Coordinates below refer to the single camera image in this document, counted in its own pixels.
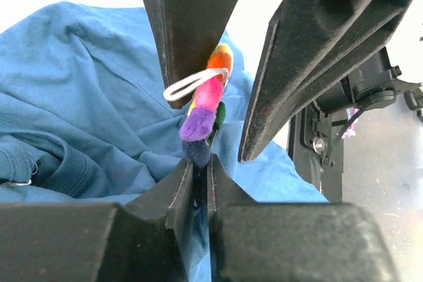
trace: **screw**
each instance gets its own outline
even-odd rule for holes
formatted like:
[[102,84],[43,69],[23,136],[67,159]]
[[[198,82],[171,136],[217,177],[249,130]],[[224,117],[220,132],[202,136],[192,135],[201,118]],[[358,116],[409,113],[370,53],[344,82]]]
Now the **screw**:
[[318,155],[322,155],[325,151],[326,143],[325,140],[323,140],[320,137],[315,137],[313,140],[313,149]]
[[392,76],[394,76],[394,77],[398,77],[398,76],[402,75],[402,73],[403,73],[403,72],[401,72],[401,70],[400,70],[400,68],[399,68],[399,66],[398,66],[398,65],[397,65],[397,66],[394,66],[394,67],[392,68]]

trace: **blue cloth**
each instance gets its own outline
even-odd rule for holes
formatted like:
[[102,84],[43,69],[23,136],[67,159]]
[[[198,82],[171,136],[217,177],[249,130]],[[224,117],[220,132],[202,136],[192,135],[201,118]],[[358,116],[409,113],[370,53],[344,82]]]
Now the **blue cloth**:
[[[252,79],[226,34],[222,42],[235,54],[213,144],[226,171],[259,201],[326,201],[275,143],[254,162],[237,162]],[[0,187],[1,201],[126,204],[182,158],[188,107],[171,109],[163,98],[144,9],[47,6],[0,35],[0,66],[0,178],[33,182]],[[200,261],[207,246],[197,246]],[[207,257],[198,268],[192,280],[210,281]]]

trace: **rainbow plush toy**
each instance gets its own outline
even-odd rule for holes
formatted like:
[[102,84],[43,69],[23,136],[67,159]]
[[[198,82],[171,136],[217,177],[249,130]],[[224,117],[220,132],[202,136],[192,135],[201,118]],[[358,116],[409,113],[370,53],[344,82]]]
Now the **rainbow plush toy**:
[[[233,53],[227,44],[220,44],[209,58],[208,69],[227,69],[229,74],[233,68]],[[216,112],[227,83],[223,75],[216,75],[199,85],[194,93],[188,110],[188,117],[180,129],[180,137],[186,142],[206,139],[212,132],[216,121]]]

